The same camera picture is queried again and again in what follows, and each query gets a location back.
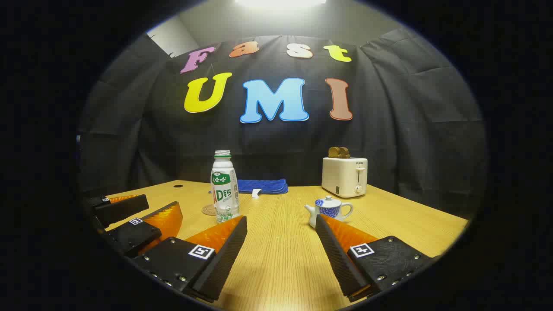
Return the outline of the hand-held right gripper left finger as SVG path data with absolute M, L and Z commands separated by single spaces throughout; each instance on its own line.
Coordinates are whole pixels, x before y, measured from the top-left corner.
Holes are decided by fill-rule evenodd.
M 185 240 L 169 237 L 133 262 L 166 287 L 207 302 L 219 299 L 247 236 L 239 215 Z

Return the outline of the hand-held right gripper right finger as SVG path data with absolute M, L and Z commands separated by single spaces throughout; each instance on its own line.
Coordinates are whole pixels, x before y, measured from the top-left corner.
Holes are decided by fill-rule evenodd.
M 395 236 L 377 239 L 326 215 L 316 216 L 315 224 L 334 276 L 350 302 L 395 288 L 432 264 L 432 257 Z

